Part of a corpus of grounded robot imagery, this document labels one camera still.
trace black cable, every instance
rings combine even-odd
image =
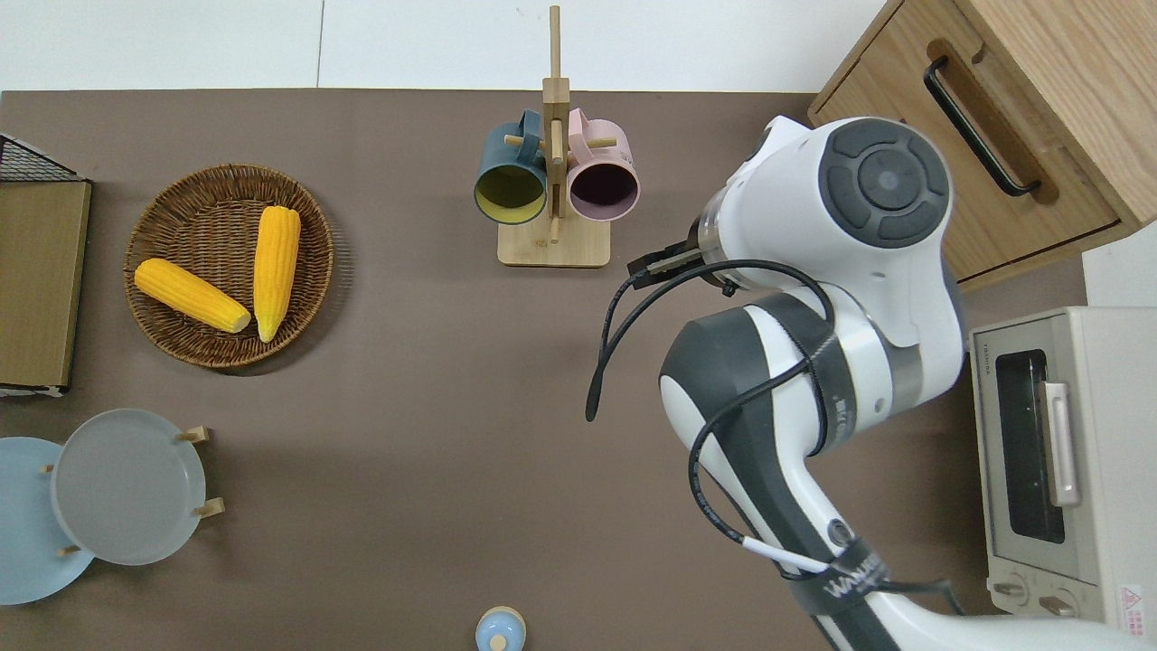
[[[816,297],[819,299],[820,305],[824,309],[825,321],[827,321],[828,324],[835,323],[835,309],[834,305],[832,304],[831,297],[827,295],[827,291],[824,290],[824,288],[819,284],[819,282],[817,282],[813,278],[811,278],[803,271],[799,271],[794,266],[771,260],[738,259],[730,261],[712,262],[695,268],[691,268],[678,274],[671,280],[668,280],[662,287],[651,291],[651,294],[649,294],[646,298],[643,298],[643,301],[641,301],[638,305],[635,305],[635,308],[631,311],[631,313],[628,313],[627,317],[624,318],[622,323],[619,325],[619,328],[616,331],[614,338],[607,341],[607,336],[610,335],[611,332],[611,321],[613,320],[614,310],[618,306],[619,301],[622,298],[622,295],[626,293],[627,288],[629,288],[635,282],[635,280],[638,280],[640,276],[647,273],[646,268],[641,268],[634,274],[632,274],[631,278],[628,278],[626,281],[624,281],[622,284],[619,286],[619,289],[614,293],[614,296],[611,298],[611,302],[607,305],[606,318],[603,321],[603,332],[599,339],[598,365],[595,369],[594,377],[591,378],[590,390],[587,395],[588,421],[592,421],[595,419],[595,414],[598,410],[598,398],[599,394],[602,393],[603,373],[606,370],[606,365],[610,362],[611,355],[614,353],[619,342],[621,342],[622,338],[626,335],[627,330],[631,328],[631,325],[639,318],[639,316],[641,316],[642,312],[648,306],[654,304],[655,301],[662,297],[663,294],[670,291],[671,289],[681,284],[683,282],[686,282],[687,280],[699,278],[707,273],[713,273],[715,271],[722,271],[724,268],[739,268],[739,267],[766,268],[768,271],[783,273],[784,275],[798,280],[803,286],[808,287],[813,294],[816,294]],[[768,392],[772,392],[776,387],[796,378],[797,376],[799,376],[810,368],[811,355],[809,355],[808,352],[803,350],[799,347],[798,342],[795,342],[794,339],[793,343],[796,345],[796,348],[799,350],[801,355],[803,356],[803,360],[794,364],[790,369],[788,369],[783,373],[780,373],[774,378],[760,383],[759,385],[752,387],[751,390],[747,390],[746,392],[739,394],[738,397],[729,401],[712,419],[709,419],[706,423],[703,423],[703,427],[699,430],[699,435],[695,437],[695,441],[690,449],[690,456],[687,463],[687,480],[688,483],[691,484],[691,494],[695,500],[695,504],[699,506],[699,510],[703,513],[707,520],[716,530],[718,530],[720,532],[723,533],[723,535],[728,537],[729,539],[731,539],[737,543],[743,542],[743,539],[745,538],[744,534],[739,533],[737,530],[728,525],[722,518],[718,517],[718,515],[715,512],[715,510],[708,502],[707,496],[702,491],[702,484],[699,480],[699,468],[700,468],[699,458],[702,454],[702,447],[707,442],[708,435],[710,435],[712,430],[720,423],[720,421],[727,419],[732,412],[739,409],[740,407],[747,405],[749,402],[762,395],[766,395]]]
[[[622,338],[631,328],[631,325],[642,315],[642,312],[648,306],[650,306],[651,304],[655,303],[655,301],[661,298],[663,294],[666,294],[671,289],[678,287],[679,284],[688,280],[693,280],[701,275],[706,275],[707,273],[714,273],[716,271],[723,271],[727,268],[764,268],[767,271],[775,271],[778,273],[782,273],[784,275],[788,275],[789,278],[794,278],[798,280],[799,283],[808,287],[819,298],[819,302],[824,308],[824,319],[827,320],[827,323],[830,324],[835,321],[835,309],[832,305],[832,299],[828,297],[827,293],[824,291],[824,288],[820,287],[819,282],[817,282],[811,275],[808,275],[806,273],[799,271],[794,266],[766,259],[736,259],[729,261],[714,261],[710,264],[705,264],[703,266],[698,266],[695,268],[690,268],[687,271],[684,271],[683,273],[664,282],[663,286],[661,286],[658,289],[655,289],[646,298],[640,301],[640,303],[635,305],[635,308],[632,309],[629,313],[627,313],[627,317],[622,319],[622,323],[619,324],[619,328],[614,332],[614,336],[611,338],[610,341],[607,341],[605,345],[600,342],[598,352],[598,364],[595,367],[595,373],[591,376],[590,379],[590,389],[587,392],[588,422],[594,421],[596,414],[598,414],[599,397],[603,393],[603,375],[606,371],[607,363],[611,361],[611,356],[614,354],[614,350],[618,348],[619,342],[622,341]],[[614,298],[612,298],[611,304],[607,308],[607,320],[604,323],[604,333],[610,333],[611,316],[614,312],[614,308],[617,306],[619,298],[621,298],[622,294],[626,291],[625,287],[628,284],[629,282],[624,282],[624,286],[620,287],[620,290],[616,293]]]
[[[614,309],[619,305],[619,299],[622,298],[622,294],[627,293],[627,289],[635,283],[636,280],[650,273],[646,267],[635,271],[629,278],[624,280],[619,284],[619,289],[614,291],[614,296],[611,298],[610,304],[606,305],[606,318],[603,320],[603,334],[598,340],[598,355],[603,356],[603,352],[606,350],[606,338],[611,335],[611,320],[614,319]]]
[[[699,457],[702,454],[703,445],[707,443],[707,437],[712,434],[712,430],[715,429],[715,426],[718,426],[720,421],[727,419],[732,412],[739,409],[757,398],[766,395],[768,392],[799,376],[810,364],[811,360],[805,357],[804,360],[795,363],[783,373],[780,373],[769,380],[764,380],[762,383],[731,399],[723,406],[722,409],[715,413],[715,416],[712,416],[706,423],[703,423],[703,427],[699,429],[699,434],[695,436],[694,443],[692,443],[688,449],[687,482],[691,484],[691,495],[695,498],[695,504],[699,505],[699,510],[702,511],[703,516],[716,530],[739,545],[743,545],[743,539],[745,538],[744,534],[739,533],[735,527],[723,521],[723,519],[715,513],[715,510],[712,509],[710,503],[707,501],[707,496],[703,495],[702,484],[699,481]]]
[[[912,593],[931,593],[939,594],[948,601],[949,607],[957,615],[966,615],[964,607],[956,598],[956,593],[952,592],[952,583],[948,579],[937,579],[928,583],[900,583],[883,580],[876,586],[878,592],[892,592],[896,594],[912,594]]]

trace warning label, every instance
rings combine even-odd
[[[1145,604],[1140,585],[1122,585],[1121,628],[1129,635],[1145,637]]]

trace light blue plate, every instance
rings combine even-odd
[[[64,589],[93,562],[73,545],[52,512],[52,476],[60,446],[27,437],[0,438],[0,606],[28,604]]]

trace oven handle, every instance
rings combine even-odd
[[[1081,504],[1081,491],[1073,454],[1069,387],[1064,383],[1038,383],[1037,399],[1045,412],[1045,460],[1052,480],[1048,497],[1054,506],[1076,506]]]

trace wire basket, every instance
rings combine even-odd
[[[0,183],[84,180],[28,142],[0,133]]]

